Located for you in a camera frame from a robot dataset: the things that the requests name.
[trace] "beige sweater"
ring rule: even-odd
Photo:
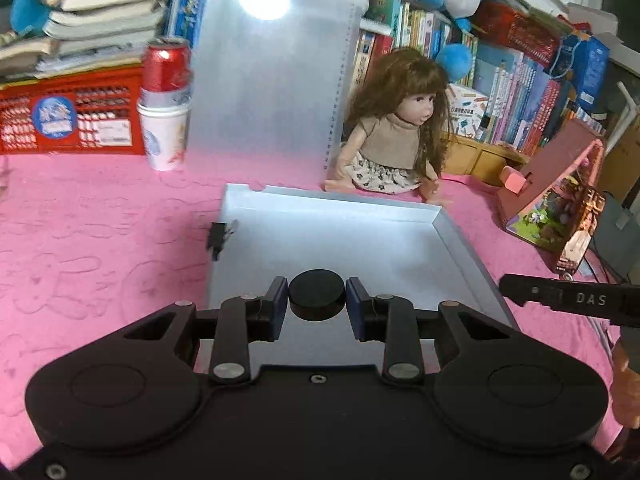
[[[418,126],[403,121],[395,114],[389,114],[381,119],[367,117],[359,121],[367,134],[367,139],[360,147],[360,154],[387,168],[412,170],[418,156],[420,139]],[[433,166],[427,162],[426,176],[430,180],[437,180]]]

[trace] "red can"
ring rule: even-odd
[[[183,38],[156,38],[142,56],[141,101],[147,108],[181,105],[190,98],[191,49]]]

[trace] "red plastic crate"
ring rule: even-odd
[[[141,67],[60,76],[0,90],[4,153],[145,153]]]
[[[505,4],[495,0],[482,0],[471,20],[476,27],[482,29],[474,31],[478,38],[521,50],[545,70],[556,57],[559,38],[535,20]]]

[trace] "doll face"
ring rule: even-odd
[[[407,97],[400,103],[396,115],[403,121],[421,126],[433,115],[434,94],[418,94]]]

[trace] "clipboard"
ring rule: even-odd
[[[206,0],[187,164],[228,182],[324,181],[339,150],[360,12],[345,0]]]

